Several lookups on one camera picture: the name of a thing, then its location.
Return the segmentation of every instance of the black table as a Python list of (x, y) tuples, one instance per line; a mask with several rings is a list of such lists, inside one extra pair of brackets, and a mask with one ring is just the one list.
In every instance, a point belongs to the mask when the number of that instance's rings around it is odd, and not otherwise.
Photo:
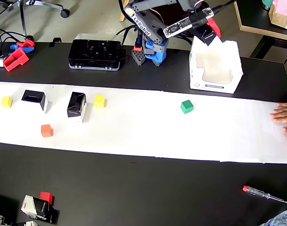
[(287, 29), (271, 24), (262, 0), (237, 0), (235, 9), (241, 31), (264, 35), (250, 57), (263, 59), (272, 46), (287, 48)]
[[(127, 57), (117, 72), (68, 67), (71, 44), (37, 43), (30, 61), (0, 81), (164, 91), (287, 102), (281, 63), (241, 58), (244, 77), (234, 95), (189, 89), (189, 52), (168, 50), (160, 67)], [(79, 153), (0, 143), (0, 195), (21, 206), (26, 194), (50, 191), (59, 226), (259, 225), (286, 204), (251, 197), (250, 185), (287, 200), (287, 165), (220, 163)], [(17, 222), (29, 218), (17, 210)], [(39, 222), (40, 226), (48, 225)]]

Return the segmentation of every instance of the white cardboard box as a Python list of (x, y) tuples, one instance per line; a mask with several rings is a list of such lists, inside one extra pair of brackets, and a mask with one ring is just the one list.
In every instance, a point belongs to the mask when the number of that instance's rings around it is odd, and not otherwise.
[(238, 44), (213, 42), (207, 46), (194, 37), (189, 55), (190, 88), (234, 93), (243, 75)]

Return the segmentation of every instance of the black and white box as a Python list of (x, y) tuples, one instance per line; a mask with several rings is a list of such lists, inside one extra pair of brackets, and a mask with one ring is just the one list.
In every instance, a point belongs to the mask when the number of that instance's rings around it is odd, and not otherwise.
[(48, 107), (48, 100), (44, 92), (25, 90), (22, 100), (25, 101), (25, 103), (29, 103), (29, 105), (32, 105), (32, 109), (46, 113)]
[(82, 122), (87, 108), (86, 95), (84, 93), (72, 92), (67, 114), (69, 121)]
[(42, 220), (49, 223), (52, 223), (52, 216), (56, 213), (48, 201), (33, 198), (29, 195), (25, 196), (21, 211), (32, 219)]

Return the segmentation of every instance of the black device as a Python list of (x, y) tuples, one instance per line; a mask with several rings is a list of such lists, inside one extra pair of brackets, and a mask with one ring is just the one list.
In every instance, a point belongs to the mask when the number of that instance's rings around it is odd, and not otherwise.
[(72, 69), (117, 71), (123, 57), (119, 41), (76, 39), (69, 53)]

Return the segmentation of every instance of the small box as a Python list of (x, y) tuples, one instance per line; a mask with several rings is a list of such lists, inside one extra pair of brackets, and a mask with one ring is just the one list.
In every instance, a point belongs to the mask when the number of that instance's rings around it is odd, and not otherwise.
[(192, 105), (190, 100), (184, 101), (181, 104), (181, 109), (184, 114), (191, 112), (194, 109), (194, 106)]
[(105, 106), (105, 96), (104, 95), (95, 95), (94, 106), (104, 107)]
[(22, 100), (30, 103), (34, 108), (40, 109), (41, 112), (46, 113), (48, 101), (44, 92), (25, 90)]
[(41, 125), (41, 135), (43, 137), (51, 137), (52, 136), (52, 128), (48, 125)]
[(40, 199), (46, 200), (52, 205), (52, 194), (50, 192), (41, 192)]
[(87, 108), (86, 95), (84, 93), (72, 92), (67, 114), (69, 121), (82, 122)]
[(5, 108), (10, 108), (12, 105), (12, 99), (10, 97), (2, 97), (1, 104)]
[(52, 223), (54, 215), (56, 215), (55, 210), (48, 201), (34, 198), (29, 195), (25, 196), (21, 211), (32, 219), (49, 223)]
[(243, 75), (238, 45), (215, 38), (209, 46), (194, 37), (189, 54), (191, 89), (234, 93)]

